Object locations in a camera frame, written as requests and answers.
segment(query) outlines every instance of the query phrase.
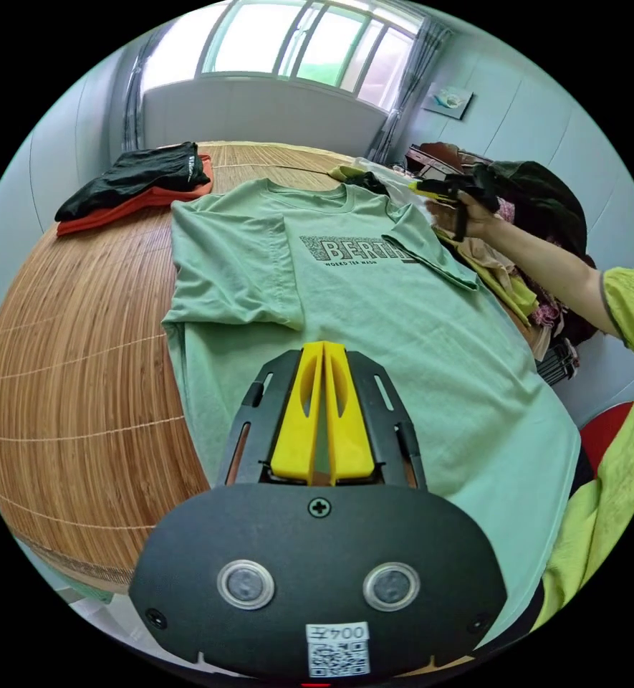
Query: yellow clothing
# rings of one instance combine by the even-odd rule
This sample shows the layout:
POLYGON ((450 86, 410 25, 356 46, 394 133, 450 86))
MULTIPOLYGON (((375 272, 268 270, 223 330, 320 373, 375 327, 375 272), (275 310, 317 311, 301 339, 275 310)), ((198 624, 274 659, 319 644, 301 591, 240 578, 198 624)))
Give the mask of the yellow clothing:
MULTIPOLYGON (((602 277, 602 295, 625 345, 634 351, 634 269, 602 277)), ((544 605, 534 628, 548 621, 591 578, 634 514, 634 404, 606 451, 598 477, 572 496, 544 573, 544 605)))
POLYGON ((329 170, 329 177, 335 179, 336 181, 343 182, 350 177, 357 177, 360 174, 364 174, 364 170, 360 170, 358 167, 350 167, 349 165, 339 165, 329 170))
MULTIPOLYGON (((458 242, 449 239, 442 229, 434 228, 436 236, 446 244, 457 247, 458 242)), ((487 267, 480 265, 471 257, 463 255, 467 265, 474 270, 481 281, 527 326, 530 326, 529 316, 539 307, 537 295, 529 289, 524 280, 517 275, 510 275, 511 293, 491 273, 487 267)))

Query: black device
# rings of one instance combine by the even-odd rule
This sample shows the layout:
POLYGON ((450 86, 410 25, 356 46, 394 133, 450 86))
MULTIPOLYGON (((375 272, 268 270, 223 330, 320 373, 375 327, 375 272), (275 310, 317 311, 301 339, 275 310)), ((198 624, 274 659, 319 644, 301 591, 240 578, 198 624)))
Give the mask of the black device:
POLYGON ((448 174, 445 179, 423 179, 409 186, 416 194, 457 210, 453 237, 456 242, 462 242, 467 236, 467 206, 459 200, 459 191, 465 191, 491 213, 497 213, 500 208, 491 174, 482 166, 476 166, 472 174, 448 174))
POLYGON ((216 486, 156 526, 129 594, 182 659, 202 653, 247 677, 331 684, 470 654, 506 601, 481 528, 428 491, 385 369, 328 342, 262 368, 216 486), (318 486, 322 382, 330 480, 318 486))

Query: picture on wall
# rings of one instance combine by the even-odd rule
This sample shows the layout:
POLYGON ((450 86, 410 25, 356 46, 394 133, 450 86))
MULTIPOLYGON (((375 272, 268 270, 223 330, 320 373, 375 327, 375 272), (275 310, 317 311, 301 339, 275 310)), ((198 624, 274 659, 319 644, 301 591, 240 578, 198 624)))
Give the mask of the picture on wall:
POLYGON ((474 94, 464 88, 432 84, 422 108, 461 120, 474 94))

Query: label sticker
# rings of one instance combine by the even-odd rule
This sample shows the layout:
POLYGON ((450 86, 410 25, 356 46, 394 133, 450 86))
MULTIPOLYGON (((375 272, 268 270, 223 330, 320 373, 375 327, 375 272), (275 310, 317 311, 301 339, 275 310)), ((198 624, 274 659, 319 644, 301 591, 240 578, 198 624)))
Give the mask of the label sticker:
POLYGON ((369 626, 357 623, 309 623, 307 657, 310 678, 369 674, 369 626))

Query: white curtain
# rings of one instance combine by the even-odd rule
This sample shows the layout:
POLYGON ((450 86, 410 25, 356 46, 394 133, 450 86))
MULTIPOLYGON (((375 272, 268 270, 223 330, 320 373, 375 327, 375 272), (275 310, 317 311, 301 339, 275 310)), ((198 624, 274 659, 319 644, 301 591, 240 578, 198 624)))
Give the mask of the white curtain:
POLYGON ((135 58, 135 63, 130 70, 128 90, 126 91, 125 98, 125 114, 123 117, 123 140, 121 142, 121 151, 124 153, 126 151, 138 151, 145 147, 142 116, 143 69, 150 55, 154 53, 161 39, 164 38, 166 32, 176 21, 178 21, 178 18, 162 24, 149 34, 145 43, 138 51, 138 56, 135 58))
POLYGON ((424 20, 405 68, 395 107, 390 111, 383 127, 377 133, 367 156, 372 162, 385 164, 396 128, 405 109, 417 95, 417 89, 422 83, 431 61, 452 35, 453 32, 439 21, 429 16, 424 20))

